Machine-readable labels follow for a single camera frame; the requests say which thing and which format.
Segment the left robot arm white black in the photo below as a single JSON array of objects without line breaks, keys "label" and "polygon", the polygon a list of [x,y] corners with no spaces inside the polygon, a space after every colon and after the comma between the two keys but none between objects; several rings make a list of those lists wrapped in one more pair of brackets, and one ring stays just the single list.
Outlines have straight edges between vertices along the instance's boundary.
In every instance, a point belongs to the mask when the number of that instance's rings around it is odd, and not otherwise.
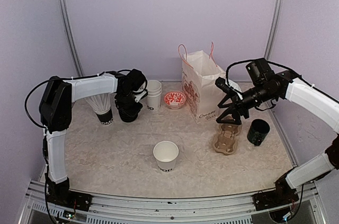
[{"label": "left robot arm white black", "polygon": [[148,94],[147,84],[145,75],[137,69],[70,79],[50,78],[39,105],[49,202],[72,205],[80,201],[79,194],[69,189],[65,166],[65,138],[72,121],[72,104],[85,99],[100,123],[110,125],[113,122],[111,94],[114,94],[120,119],[133,122],[142,109],[140,100]]}]

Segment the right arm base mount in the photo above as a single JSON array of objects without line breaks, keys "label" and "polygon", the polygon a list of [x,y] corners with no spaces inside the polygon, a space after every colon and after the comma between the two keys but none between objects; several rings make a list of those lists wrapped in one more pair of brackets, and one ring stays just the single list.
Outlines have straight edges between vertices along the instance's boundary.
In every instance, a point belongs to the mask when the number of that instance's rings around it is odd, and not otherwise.
[{"label": "right arm base mount", "polygon": [[274,190],[253,195],[256,211],[280,207],[298,200],[297,190],[292,189],[286,181],[277,181]]}]

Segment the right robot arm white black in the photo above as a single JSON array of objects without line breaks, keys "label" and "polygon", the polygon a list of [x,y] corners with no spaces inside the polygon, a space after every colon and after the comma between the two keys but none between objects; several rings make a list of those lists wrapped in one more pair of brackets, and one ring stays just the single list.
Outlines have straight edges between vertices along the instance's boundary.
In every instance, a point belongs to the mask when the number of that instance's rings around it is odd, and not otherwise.
[{"label": "right robot arm white black", "polygon": [[[254,85],[249,90],[237,90],[230,85],[227,76],[215,81],[215,85],[226,94],[218,104],[224,111],[217,118],[217,123],[239,125],[241,118],[249,117],[250,109],[258,109],[264,102],[281,98],[303,107],[338,133],[338,100],[317,89],[287,66],[282,72],[275,73],[271,68],[274,63],[265,58],[245,60],[244,63]],[[337,138],[323,153],[282,175],[275,183],[271,201],[277,205],[284,204],[292,191],[309,181],[323,178],[334,169],[338,169]]]}]

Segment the white paper takeout bag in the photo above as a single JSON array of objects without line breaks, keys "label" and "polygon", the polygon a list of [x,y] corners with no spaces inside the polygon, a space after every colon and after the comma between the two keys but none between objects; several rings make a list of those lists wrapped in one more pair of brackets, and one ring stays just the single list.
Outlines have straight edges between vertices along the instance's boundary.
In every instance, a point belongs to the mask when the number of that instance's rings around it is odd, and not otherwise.
[{"label": "white paper takeout bag", "polygon": [[188,53],[185,45],[178,46],[182,60],[182,90],[197,124],[217,118],[218,103],[224,95],[215,81],[219,77],[224,78],[226,72],[217,65],[213,50],[213,43],[209,53],[203,50]]}]

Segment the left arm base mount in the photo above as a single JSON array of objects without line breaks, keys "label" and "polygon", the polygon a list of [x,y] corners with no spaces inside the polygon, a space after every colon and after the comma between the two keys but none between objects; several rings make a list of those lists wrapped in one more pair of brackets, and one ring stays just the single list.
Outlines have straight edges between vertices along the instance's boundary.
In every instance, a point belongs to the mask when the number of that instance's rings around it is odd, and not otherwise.
[{"label": "left arm base mount", "polygon": [[47,177],[47,186],[47,202],[75,210],[89,211],[93,196],[70,190],[69,178],[61,183],[56,183]]}]

